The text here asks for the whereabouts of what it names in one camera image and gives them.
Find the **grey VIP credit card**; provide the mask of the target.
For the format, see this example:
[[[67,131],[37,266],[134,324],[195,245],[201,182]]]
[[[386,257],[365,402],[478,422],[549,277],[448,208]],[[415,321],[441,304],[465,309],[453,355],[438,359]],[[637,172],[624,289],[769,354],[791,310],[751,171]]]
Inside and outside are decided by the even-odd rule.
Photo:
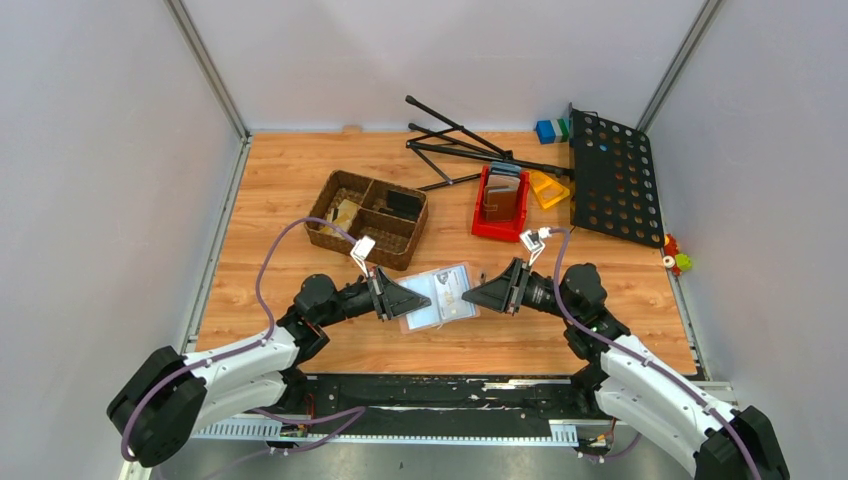
[[[438,270],[433,274],[433,281],[441,323],[473,318],[478,314],[474,304],[462,299],[462,294],[472,287],[465,265]]]

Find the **black credit card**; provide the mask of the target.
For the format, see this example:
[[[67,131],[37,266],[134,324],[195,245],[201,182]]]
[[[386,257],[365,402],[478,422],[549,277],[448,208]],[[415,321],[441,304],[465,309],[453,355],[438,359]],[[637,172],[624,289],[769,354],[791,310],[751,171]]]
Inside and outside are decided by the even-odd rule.
[[[410,221],[416,223],[420,219],[419,211],[407,211],[407,210],[397,210],[390,208],[380,208],[378,210],[379,213],[386,214],[395,218],[403,219],[406,221]]]
[[[419,215],[423,209],[423,201],[419,197],[397,190],[387,191],[386,205],[392,211],[411,216]]]

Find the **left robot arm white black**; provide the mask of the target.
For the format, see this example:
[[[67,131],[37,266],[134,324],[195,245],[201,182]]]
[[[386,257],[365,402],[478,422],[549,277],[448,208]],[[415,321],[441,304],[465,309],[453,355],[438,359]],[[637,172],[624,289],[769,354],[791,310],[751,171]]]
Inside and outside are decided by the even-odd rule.
[[[307,390],[298,367],[328,344],[326,327],[370,313],[389,320],[430,304],[381,267],[342,288],[315,274],[301,283],[285,314],[259,334],[189,354],[161,347],[107,407],[121,435],[121,454],[150,468],[176,454],[195,432],[233,415],[273,405],[296,412]]]

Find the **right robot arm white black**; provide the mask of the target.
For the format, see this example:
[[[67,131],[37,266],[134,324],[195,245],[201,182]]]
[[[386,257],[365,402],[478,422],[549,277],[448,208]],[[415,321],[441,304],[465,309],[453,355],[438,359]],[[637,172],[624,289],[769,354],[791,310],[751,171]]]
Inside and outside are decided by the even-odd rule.
[[[572,377],[575,411],[624,421],[693,478],[789,478],[769,418],[754,406],[740,410],[718,399],[651,353],[606,308],[595,265],[572,265],[555,280],[516,258],[463,298],[500,313],[529,307],[562,318],[568,346],[587,363]]]

